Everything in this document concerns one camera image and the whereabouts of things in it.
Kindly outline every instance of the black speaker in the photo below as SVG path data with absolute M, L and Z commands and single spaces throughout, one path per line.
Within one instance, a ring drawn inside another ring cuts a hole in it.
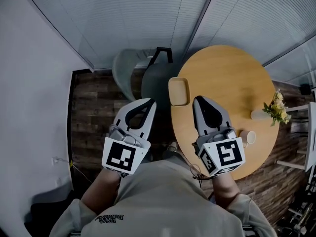
M 302 95 L 310 95 L 311 94 L 311 87 L 309 84 L 302 84 L 300 87 L 300 91 Z

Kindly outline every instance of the forearm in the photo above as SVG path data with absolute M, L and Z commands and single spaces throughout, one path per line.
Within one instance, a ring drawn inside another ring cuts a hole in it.
M 212 181 L 216 204 L 226 209 L 240 193 L 240 189 L 230 173 L 219 175 Z
M 117 196 L 120 176 L 117 172 L 102 169 L 100 174 L 83 194 L 81 201 L 96 214 L 113 206 Z

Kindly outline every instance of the shirt sleeve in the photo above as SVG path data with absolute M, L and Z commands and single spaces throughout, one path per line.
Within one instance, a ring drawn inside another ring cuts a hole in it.
M 74 199 L 53 226 L 49 237 L 67 237 L 70 233 L 81 232 L 96 216 L 79 199 Z
M 266 217 L 249 196 L 238 195 L 228 206 L 227 211 L 239 218 L 243 226 L 252 226 L 260 237 L 277 237 Z

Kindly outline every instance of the flower arrangement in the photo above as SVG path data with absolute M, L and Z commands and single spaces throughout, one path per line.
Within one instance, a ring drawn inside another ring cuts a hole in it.
M 287 107 L 283 103 L 283 96 L 280 93 L 280 89 L 275 92 L 270 105 L 268 106 L 266 103 L 263 103 L 263 106 L 262 110 L 273 118 L 271 126 L 274 126 L 276 121 L 287 124 L 292 117 L 286 113 Z

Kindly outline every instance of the dark wood floor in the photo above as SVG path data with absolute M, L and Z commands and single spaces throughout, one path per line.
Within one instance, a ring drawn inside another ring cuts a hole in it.
M 140 98 L 142 76 L 143 71 L 138 70 L 132 77 L 132 89 L 136 98 Z M 280 82 L 274 82 L 274 85 L 281 90 L 289 107 L 314 100 L 312 95 L 302 96 L 298 87 Z M 109 125 L 117 111 L 127 103 L 111 71 L 76 76 L 71 119 L 73 161 L 90 180 L 94 180 L 102 168 L 102 151 Z M 297 155 L 296 150 L 305 149 L 307 140 L 294 132 L 306 130 L 306 123 L 294 120 L 287 125 L 281 124 L 276 144 L 268 159 L 253 174 L 237 182 L 242 192 L 253 198 L 273 226 L 287 210 L 295 191 L 305 183 L 307 176 L 302 170 L 276 165 L 275 160 L 303 163 L 305 156 Z M 165 145 L 172 139 L 174 134 L 170 113 L 157 112 L 149 137 L 155 160 L 160 159 Z M 83 194 L 90 184 L 76 170 L 73 183 L 79 194 Z M 203 181 L 202 189 L 206 195 L 210 195 L 211 181 Z

